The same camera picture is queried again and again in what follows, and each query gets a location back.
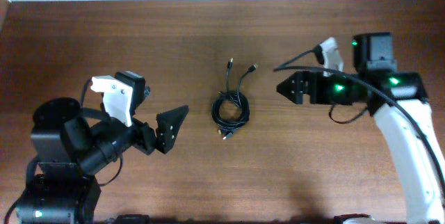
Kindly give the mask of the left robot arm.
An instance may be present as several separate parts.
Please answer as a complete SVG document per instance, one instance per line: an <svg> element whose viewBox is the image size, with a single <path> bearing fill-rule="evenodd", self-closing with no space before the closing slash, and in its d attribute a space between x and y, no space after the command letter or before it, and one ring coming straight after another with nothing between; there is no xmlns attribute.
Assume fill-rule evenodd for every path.
<svg viewBox="0 0 445 224"><path fill-rule="evenodd" d="M45 102L33 114L37 152L26 169L26 187L11 209L20 223L93 223L102 184L95 175L122 161L130 147L149 155L169 152L187 116L187 105L160 113L158 127L131 118L122 123L71 97Z"/></svg>

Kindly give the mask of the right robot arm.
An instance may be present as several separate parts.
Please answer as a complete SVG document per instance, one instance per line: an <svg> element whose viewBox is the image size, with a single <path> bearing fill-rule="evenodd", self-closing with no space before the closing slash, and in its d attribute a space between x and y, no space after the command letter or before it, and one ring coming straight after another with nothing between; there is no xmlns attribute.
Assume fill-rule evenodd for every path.
<svg viewBox="0 0 445 224"><path fill-rule="evenodd" d="M365 104L389 147L405 196L407 223L444 222L444 155L432 125L432 110L421 77L399 72L390 32L354 35L354 74L343 71L334 38L311 52L317 67L289 60L276 71L294 73L277 85L277 92L294 104L308 95L311 104Z"/></svg>

